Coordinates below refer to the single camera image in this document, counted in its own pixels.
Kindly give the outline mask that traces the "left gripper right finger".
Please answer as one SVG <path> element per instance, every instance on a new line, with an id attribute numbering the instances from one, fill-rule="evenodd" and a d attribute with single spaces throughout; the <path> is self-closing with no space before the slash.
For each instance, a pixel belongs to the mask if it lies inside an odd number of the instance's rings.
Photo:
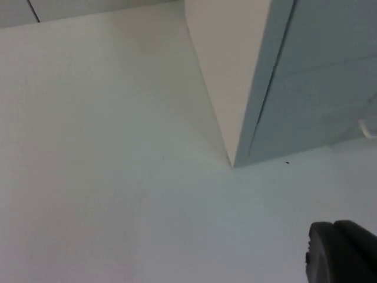
<path id="1" fill-rule="evenodd" d="M 361 258 L 363 266 L 373 274 L 370 282 L 376 282 L 376 235 L 349 220 L 336 221 L 334 225 Z"/>

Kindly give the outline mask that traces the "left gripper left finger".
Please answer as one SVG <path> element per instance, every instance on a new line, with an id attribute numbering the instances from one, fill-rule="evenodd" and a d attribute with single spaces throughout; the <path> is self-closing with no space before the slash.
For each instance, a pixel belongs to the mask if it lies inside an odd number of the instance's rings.
<path id="1" fill-rule="evenodd" d="M 315 222 L 309 229 L 306 276 L 309 282 L 346 282 L 349 247 L 329 222 Z"/>

